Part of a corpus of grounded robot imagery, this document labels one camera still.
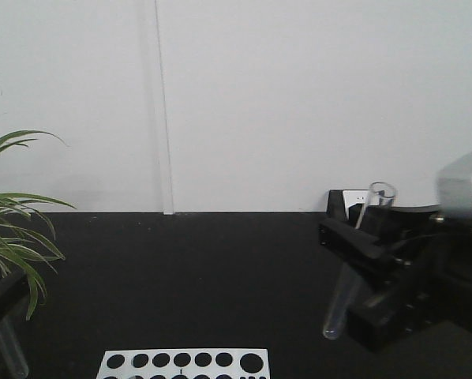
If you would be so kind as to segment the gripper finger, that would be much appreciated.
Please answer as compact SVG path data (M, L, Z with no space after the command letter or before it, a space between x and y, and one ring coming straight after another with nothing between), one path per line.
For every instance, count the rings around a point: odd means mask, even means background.
M389 241L328 217L320 221L319 242L362 276L389 275Z
M401 214L396 208L369 206L359 220L363 204L351 205L347 209L348 223L356 230L378 237L381 241L397 240L402 232Z

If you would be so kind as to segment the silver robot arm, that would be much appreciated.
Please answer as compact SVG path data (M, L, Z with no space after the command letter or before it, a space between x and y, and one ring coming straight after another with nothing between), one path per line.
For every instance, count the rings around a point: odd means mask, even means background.
M441 321L472 333L472 152L439 171L437 203L397 207L396 189L333 189L320 244L342 261L322 328L378 351Z

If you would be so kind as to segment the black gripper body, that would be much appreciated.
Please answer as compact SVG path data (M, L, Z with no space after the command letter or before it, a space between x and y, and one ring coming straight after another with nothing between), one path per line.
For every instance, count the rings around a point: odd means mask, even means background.
M388 276L350 306L347 333L371 351L443 321L472 334L472 220L434 207L396 208L402 232L391 243Z

